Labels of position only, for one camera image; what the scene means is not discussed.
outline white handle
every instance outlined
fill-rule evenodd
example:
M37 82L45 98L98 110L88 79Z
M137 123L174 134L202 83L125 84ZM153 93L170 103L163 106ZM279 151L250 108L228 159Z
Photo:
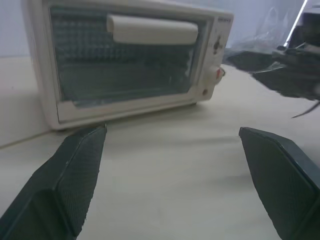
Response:
M191 22L108 15L107 31L116 43L145 45L191 45L198 37L198 26Z

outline plastic bag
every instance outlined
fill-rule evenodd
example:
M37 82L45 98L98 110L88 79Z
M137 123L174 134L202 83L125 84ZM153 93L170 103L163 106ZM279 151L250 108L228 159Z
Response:
M232 51L271 54L274 49L284 43L285 34L289 28L288 14L289 12L286 13L283 20L280 20L278 10L274 7L271 8L258 25L256 34L233 44Z

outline textured rubber pad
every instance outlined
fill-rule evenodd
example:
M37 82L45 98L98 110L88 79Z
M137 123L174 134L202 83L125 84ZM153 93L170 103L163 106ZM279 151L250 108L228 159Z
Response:
M68 136L0 219L1 240L74 240L97 183L107 129Z
M283 240L320 239L320 169L291 140L242 127L256 191Z

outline toaster oven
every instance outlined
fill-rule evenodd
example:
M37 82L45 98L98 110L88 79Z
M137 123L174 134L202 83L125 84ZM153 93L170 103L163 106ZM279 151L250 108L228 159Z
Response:
M32 64L53 129L212 97L233 15L153 0L24 0Z

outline white wall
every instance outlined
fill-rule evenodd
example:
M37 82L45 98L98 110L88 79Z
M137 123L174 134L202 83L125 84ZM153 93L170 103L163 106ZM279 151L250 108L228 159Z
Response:
M0 57L29 55L21 0L0 0ZM304 0L176 0L187 4L225 9L235 14L228 46L255 36L270 8L279 12L279 23L288 13L288 33Z

